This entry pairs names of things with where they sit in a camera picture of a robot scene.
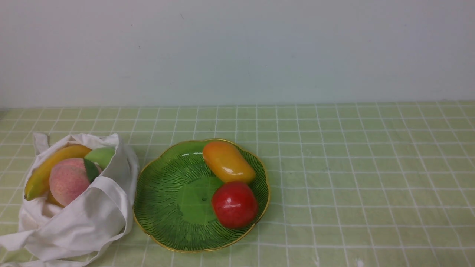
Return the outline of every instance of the fruit plate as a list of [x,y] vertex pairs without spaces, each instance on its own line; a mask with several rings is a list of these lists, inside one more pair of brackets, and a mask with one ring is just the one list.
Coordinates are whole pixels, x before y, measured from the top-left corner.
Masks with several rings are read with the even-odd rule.
[[[259,210],[244,228],[223,227],[211,198],[223,184],[206,165],[202,151],[212,141],[233,144],[256,172],[249,184]],[[270,202],[270,186],[263,163],[252,153],[223,139],[184,141],[150,162],[139,175],[133,206],[142,230],[159,245],[178,252],[213,251],[246,236],[262,218]]]

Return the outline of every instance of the white wall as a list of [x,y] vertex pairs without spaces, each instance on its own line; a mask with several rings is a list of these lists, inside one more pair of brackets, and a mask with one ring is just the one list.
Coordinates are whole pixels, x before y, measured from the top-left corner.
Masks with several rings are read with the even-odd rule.
[[467,98],[473,0],[0,1],[0,107]]

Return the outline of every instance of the peach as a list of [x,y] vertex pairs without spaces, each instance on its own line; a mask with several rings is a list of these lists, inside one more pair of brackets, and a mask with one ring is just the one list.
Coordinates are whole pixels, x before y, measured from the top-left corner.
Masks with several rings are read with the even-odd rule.
[[[99,173],[101,168],[95,164]],[[63,206],[67,206],[82,194],[91,183],[87,177],[84,159],[71,158],[58,162],[49,176],[49,189],[53,197]]]

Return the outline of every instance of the banana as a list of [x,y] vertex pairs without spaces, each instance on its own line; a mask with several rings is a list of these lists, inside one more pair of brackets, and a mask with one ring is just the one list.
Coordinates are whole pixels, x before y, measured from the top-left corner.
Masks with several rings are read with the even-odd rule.
[[54,204],[60,208],[64,208],[64,206],[59,204],[59,202],[55,199],[55,197],[53,197],[53,194],[51,194],[51,191],[49,191],[48,193],[48,198],[46,199],[46,202]]
[[49,175],[58,162],[70,158],[84,158],[91,151],[92,149],[83,145],[67,146],[56,151],[32,172],[25,186],[25,199],[33,200],[49,190]]

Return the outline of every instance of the apple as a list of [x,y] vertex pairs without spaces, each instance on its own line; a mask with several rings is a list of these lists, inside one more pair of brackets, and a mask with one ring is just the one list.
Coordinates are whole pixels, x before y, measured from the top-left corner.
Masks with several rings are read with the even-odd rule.
[[258,211],[254,193],[242,181],[223,184],[213,194],[211,205],[218,221],[229,229],[245,227],[254,220]]

